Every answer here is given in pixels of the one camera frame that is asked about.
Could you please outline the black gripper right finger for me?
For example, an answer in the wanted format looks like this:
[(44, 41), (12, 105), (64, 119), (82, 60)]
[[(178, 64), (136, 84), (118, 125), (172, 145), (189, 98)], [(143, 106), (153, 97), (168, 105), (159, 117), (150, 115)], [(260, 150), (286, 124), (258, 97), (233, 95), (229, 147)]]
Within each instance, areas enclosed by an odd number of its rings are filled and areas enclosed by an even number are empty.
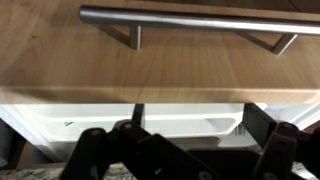
[(258, 180), (303, 180), (292, 172), (301, 163), (315, 177), (320, 176), (320, 132), (301, 131), (286, 121), (276, 121), (254, 103), (243, 109), (242, 124), (263, 149), (253, 171)]

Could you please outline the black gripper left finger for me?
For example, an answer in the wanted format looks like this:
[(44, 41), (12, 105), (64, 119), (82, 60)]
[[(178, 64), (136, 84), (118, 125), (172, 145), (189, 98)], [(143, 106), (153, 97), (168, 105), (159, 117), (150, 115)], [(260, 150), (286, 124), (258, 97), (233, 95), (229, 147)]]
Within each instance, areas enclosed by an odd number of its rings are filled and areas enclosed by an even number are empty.
[(132, 118), (111, 131), (90, 128), (81, 135), (59, 180), (102, 180), (122, 163), (138, 180), (184, 180), (186, 153), (161, 135), (142, 127), (145, 105), (134, 106)]

